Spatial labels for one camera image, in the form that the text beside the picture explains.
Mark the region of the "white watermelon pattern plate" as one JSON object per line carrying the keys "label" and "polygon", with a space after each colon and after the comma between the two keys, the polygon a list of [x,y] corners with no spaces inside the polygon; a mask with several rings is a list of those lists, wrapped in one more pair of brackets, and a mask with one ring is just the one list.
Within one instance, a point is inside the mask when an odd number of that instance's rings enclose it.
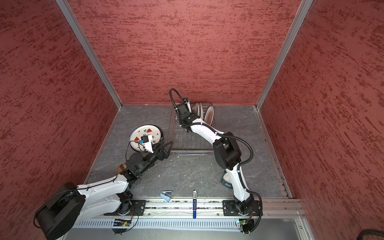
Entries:
{"label": "white watermelon pattern plate", "polygon": [[153,139],[151,140],[152,145],[159,143],[160,131],[155,125],[144,125],[136,130],[130,136],[130,146],[136,152],[143,153],[143,147],[140,145],[139,141],[142,136],[152,135]]}

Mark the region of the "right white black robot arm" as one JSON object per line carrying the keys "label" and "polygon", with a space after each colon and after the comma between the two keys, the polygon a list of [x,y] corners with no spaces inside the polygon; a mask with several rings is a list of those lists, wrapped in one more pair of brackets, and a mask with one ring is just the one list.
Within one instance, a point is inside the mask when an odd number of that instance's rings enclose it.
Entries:
{"label": "right white black robot arm", "polygon": [[180,127],[200,135],[213,146],[214,155],[218,165],[226,170],[234,191],[235,209],[241,215],[248,214],[254,204],[254,197],[248,190],[242,172],[241,150],[238,142],[242,142],[250,150],[250,158],[253,157],[251,146],[231,132],[221,132],[206,124],[198,115],[192,111],[188,104],[175,106]]}

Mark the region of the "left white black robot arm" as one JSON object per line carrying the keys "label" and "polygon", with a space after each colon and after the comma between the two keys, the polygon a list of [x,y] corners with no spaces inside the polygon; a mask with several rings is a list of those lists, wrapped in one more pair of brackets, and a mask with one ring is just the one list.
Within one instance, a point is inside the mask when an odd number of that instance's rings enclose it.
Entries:
{"label": "left white black robot arm", "polygon": [[74,225],[105,214],[125,216],[134,214],[131,189],[157,161],[167,159],[173,142],[154,145],[152,153],[134,153],[130,167],[124,167],[109,179],[86,185],[64,184],[35,213],[33,224],[43,231],[46,239],[56,240]]}

